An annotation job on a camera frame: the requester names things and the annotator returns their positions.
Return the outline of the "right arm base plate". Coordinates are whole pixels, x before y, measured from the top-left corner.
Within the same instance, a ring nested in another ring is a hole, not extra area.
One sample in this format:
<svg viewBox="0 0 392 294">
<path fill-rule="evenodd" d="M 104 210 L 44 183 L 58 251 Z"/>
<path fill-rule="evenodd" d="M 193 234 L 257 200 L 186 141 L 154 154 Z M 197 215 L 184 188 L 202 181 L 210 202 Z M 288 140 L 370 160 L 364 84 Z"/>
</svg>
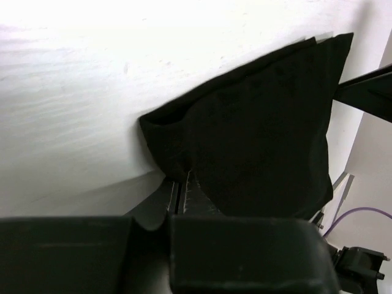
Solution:
<svg viewBox="0 0 392 294">
<path fill-rule="evenodd" d="M 391 293 L 391 279 L 381 270 L 390 258 L 362 247 L 335 248 L 328 246 L 341 293 Z"/>
</svg>

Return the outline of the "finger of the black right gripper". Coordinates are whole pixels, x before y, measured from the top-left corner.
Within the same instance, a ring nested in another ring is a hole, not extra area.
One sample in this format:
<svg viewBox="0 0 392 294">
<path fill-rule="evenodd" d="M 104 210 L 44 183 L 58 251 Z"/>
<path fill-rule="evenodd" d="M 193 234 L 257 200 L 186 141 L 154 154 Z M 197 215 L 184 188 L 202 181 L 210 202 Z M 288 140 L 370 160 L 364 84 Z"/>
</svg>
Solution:
<svg viewBox="0 0 392 294">
<path fill-rule="evenodd" d="M 391 64 L 341 83 L 334 100 L 391 122 Z"/>
</svg>

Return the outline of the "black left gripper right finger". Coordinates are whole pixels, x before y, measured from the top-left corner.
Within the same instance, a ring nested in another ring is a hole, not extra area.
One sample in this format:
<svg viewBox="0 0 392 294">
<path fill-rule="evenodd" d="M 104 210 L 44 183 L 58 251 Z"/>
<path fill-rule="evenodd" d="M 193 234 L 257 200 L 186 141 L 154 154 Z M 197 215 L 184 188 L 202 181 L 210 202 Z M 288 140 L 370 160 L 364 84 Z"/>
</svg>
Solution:
<svg viewBox="0 0 392 294">
<path fill-rule="evenodd" d="M 330 251 L 311 217 L 331 197 L 329 176 L 197 178 L 170 199 L 173 293 L 338 293 Z"/>
</svg>

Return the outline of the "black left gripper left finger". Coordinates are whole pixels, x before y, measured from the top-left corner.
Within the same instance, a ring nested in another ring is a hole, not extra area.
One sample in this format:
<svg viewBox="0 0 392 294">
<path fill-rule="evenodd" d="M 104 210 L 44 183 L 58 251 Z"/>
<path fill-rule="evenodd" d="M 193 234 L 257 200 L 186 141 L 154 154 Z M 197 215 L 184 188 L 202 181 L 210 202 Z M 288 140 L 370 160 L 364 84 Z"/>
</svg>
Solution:
<svg viewBox="0 0 392 294">
<path fill-rule="evenodd" d="M 170 293 L 170 180 L 123 216 L 1 219 L 2 293 Z"/>
</svg>

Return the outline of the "black skirt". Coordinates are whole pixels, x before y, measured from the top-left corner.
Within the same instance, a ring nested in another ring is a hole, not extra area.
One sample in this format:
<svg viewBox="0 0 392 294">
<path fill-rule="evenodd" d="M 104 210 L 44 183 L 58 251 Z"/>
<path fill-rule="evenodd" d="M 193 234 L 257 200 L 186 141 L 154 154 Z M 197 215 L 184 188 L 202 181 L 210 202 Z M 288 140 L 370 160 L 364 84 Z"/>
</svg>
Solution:
<svg viewBox="0 0 392 294">
<path fill-rule="evenodd" d="M 141 116 L 156 164 L 224 215 L 310 219 L 333 196 L 326 133 L 352 39 L 294 43 Z"/>
</svg>

